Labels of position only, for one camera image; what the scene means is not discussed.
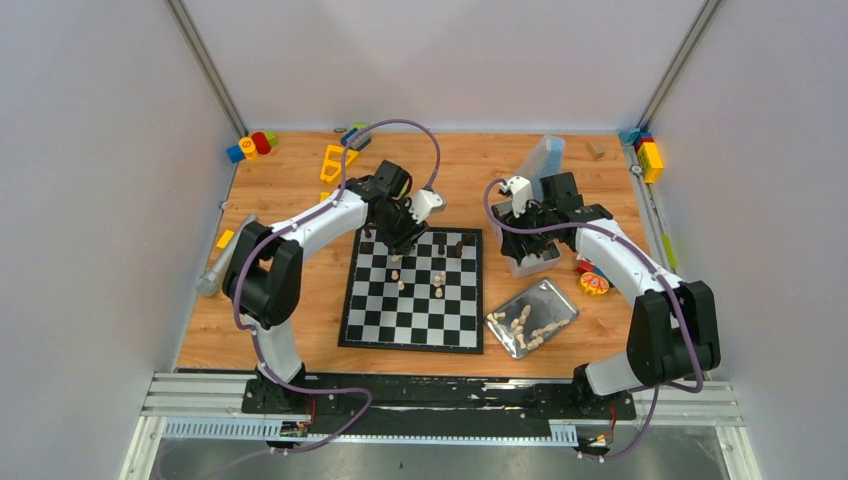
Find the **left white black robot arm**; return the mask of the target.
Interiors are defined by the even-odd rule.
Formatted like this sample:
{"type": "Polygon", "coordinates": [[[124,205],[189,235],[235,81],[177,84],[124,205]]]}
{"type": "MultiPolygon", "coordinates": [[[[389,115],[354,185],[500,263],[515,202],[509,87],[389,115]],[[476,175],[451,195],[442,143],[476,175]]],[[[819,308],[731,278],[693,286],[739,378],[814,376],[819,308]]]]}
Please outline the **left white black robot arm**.
{"type": "Polygon", "coordinates": [[[288,220],[244,227],[222,291],[236,327],[250,334],[257,370],[271,382],[268,400],[283,413],[298,411],[311,389],[296,351],[290,319],[301,297],[304,266],[337,238],[368,227],[392,255],[407,255],[426,232],[430,215],[447,203],[432,186],[408,192],[410,174],[385,160],[372,175],[350,178],[325,200],[288,220]]]}

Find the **white metal box dark pieces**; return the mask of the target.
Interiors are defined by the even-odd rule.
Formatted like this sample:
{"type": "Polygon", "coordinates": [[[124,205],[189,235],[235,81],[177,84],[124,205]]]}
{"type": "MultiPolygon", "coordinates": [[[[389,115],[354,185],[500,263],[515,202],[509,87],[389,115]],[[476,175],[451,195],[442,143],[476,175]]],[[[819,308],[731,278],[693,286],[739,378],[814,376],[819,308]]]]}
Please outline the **white metal box dark pieces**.
{"type": "MultiPolygon", "coordinates": [[[[491,205],[490,209],[495,217],[500,217],[500,215],[506,212],[510,207],[511,201],[504,201],[491,205]]],[[[502,228],[499,227],[493,220],[489,220],[489,225],[495,235],[498,245],[497,249],[500,253],[501,247],[504,245],[504,240],[506,239],[506,233],[504,233],[502,228]]],[[[511,275],[514,278],[526,277],[552,269],[557,266],[562,258],[560,248],[556,243],[550,244],[541,254],[529,254],[523,257],[520,261],[503,253],[501,253],[501,256],[504,258],[511,275]]]]}

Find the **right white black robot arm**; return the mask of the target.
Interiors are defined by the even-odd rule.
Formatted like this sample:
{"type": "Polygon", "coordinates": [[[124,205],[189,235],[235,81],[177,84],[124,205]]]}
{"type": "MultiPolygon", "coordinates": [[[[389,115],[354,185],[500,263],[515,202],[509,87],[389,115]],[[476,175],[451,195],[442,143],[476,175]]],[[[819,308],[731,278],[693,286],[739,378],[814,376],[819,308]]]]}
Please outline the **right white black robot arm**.
{"type": "Polygon", "coordinates": [[[530,180],[497,178],[489,184],[511,205],[502,216],[487,206],[502,232],[501,252],[516,261],[560,242],[599,267],[632,307],[624,350],[576,369],[571,403],[596,417],[611,395],[663,385],[698,393],[705,372],[721,360],[715,297],[703,281],[687,282],[662,267],[622,230],[600,204],[587,204],[572,173],[541,179],[536,200],[530,180]]]}

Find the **black white chessboard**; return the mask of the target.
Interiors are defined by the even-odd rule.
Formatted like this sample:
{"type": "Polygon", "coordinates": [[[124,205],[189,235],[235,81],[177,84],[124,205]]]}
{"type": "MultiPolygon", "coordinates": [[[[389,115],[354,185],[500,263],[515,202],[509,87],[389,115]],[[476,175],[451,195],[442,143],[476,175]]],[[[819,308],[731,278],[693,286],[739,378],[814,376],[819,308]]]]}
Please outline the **black white chessboard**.
{"type": "Polygon", "coordinates": [[[483,247],[480,229],[433,227],[392,262],[378,232],[359,229],[339,346],[482,353],[483,247]]]}

